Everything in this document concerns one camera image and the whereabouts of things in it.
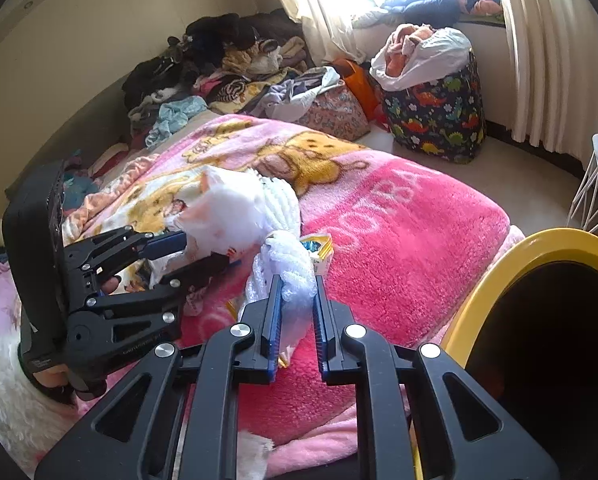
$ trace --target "bed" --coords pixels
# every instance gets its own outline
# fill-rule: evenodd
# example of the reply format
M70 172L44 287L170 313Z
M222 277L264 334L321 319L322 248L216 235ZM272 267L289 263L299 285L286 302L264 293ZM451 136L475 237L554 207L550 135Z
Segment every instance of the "bed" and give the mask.
M159 202L163 209L154 183L165 189L178 181L181 189L205 164L289 181L300 199L302 234L333 236L328 295L395 344L438 338L486 268L523 238L495 203L447 175L296 124L206 111L155 151L134 153L106 174L101 192L64 222L64 243L128 223L158 231L160 212L146 216L151 209L144 207ZM167 200L178 200L176 190L168 193ZM227 303L251 268L245 259L210 285L200 314L184 319L183 344L234 322ZM118 292L131 281L132 273L124 274ZM276 446L269 476L356 450L354 391L325 387L315 364L309 333L273 386L241 389L240 428Z

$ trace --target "yellow bear print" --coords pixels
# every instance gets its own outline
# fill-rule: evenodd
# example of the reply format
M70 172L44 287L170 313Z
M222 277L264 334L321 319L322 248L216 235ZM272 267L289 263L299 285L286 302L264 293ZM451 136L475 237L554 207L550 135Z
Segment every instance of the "yellow bear print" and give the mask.
M367 168L368 163L362 160L351 164L332 160L362 149L364 146L308 131L291 137L285 144L266 144L258 150L252 166L262 175L287 180L300 197L314 184L336 182L343 171Z
M252 126L252 121L244 121L240 119L234 119L226 121L225 123L219 124L213 132L207 134L206 137L199 140L192 148L184 151L181 156L186 160L188 164L194 164L195 166L201 164L210 164L212 166L218 166L221 161L221 157L212 156L204 157L202 162L198 157L199 155L207 152L211 148L222 144L231 137L236 136L237 132L245 130Z
M194 181L194 178L182 176L164 184L144 198L135 197L135 200L138 200L128 210L127 223L138 232L163 231L165 217L185 207L181 200L175 199L176 194L183 186Z

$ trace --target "laundry basket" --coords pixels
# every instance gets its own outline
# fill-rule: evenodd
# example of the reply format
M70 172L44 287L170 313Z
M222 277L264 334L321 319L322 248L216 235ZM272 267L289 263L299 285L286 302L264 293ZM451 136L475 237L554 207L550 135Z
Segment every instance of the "laundry basket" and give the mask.
M559 228L523 240L474 288L442 346L562 480L598 479L598 237Z
M443 79L382 91L383 111L397 142L459 164L470 162L486 135L477 60Z

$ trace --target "dinosaur print bag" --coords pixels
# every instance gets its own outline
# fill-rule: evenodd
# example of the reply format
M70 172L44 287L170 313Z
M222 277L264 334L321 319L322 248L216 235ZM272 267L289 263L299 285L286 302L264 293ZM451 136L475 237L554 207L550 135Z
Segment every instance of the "dinosaur print bag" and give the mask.
M383 111L397 142L410 150L466 164L486 135L477 61L443 79L398 92L382 91Z

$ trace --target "light blue clothing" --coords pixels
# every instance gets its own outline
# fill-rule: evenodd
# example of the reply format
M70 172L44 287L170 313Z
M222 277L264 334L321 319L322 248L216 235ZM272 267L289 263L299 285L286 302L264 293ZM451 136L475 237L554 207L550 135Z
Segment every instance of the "light blue clothing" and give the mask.
M192 117L207 109L204 99L198 95L162 104L159 108L159 119L145 137L145 145L154 148L186 126Z

